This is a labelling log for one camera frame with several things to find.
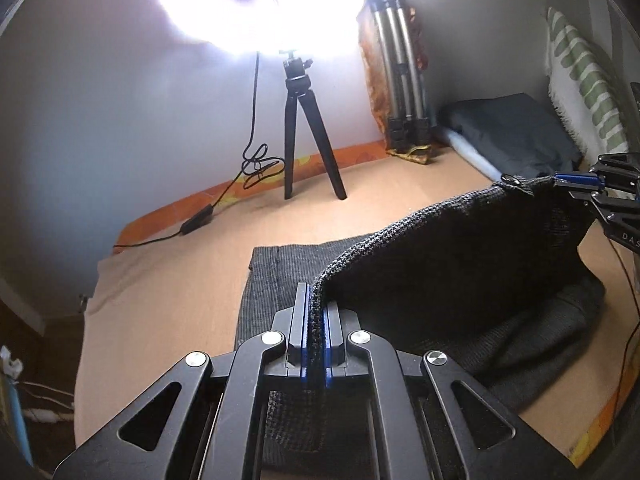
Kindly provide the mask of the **grey houndstooth pants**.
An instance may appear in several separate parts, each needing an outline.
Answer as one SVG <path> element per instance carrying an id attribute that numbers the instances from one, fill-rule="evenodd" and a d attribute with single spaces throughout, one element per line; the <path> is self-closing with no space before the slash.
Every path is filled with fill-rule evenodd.
<path id="1" fill-rule="evenodd" d="M 378 232 L 321 245 L 257 247 L 238 341 L 310 295 L 310 356 L 321 310 L 352 310 L 396 349 L 451 356 L 513 411 L 532 404 L 585 351 L 605 288 L 578 247 L 590 210 L 548 178 L 498 182 Z"/>

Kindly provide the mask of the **dark folded clothes stack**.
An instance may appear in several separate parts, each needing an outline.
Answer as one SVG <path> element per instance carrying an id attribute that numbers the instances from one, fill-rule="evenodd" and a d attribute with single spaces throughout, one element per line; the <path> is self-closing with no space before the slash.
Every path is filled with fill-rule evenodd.
<path id="1" fill-rule="evenodd" d="M 560 118 L 526 93 L 450 103 L 437 120 L 503 174 L 531 179 L 571 172 L 582 162 Z"/>

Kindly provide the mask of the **green striped white pillow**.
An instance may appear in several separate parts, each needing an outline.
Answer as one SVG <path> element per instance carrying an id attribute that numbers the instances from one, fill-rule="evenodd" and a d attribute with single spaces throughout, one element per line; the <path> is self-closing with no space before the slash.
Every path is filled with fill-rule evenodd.
<path id="1" fill-rule="evenodd" d="M 565 130 L 588 165 L 604 154 L 625 153 L 627 128 L 612 77 L 561 11 L 550 6 L 546 19 L 548 95 Z"/>

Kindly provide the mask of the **folded silver tripod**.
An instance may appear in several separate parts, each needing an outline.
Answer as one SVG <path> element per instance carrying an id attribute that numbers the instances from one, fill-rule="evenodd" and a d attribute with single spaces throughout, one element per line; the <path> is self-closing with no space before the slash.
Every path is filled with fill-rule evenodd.
<path id="1" fill-rule="evenodd" d="M 426 150 L 431 119 L 424 88 L 423 66 L 410 25 L 406 0 L 366 0 L 381 48 L 390 114 L 386 118 L 390 149 L 408 155 Z"/>

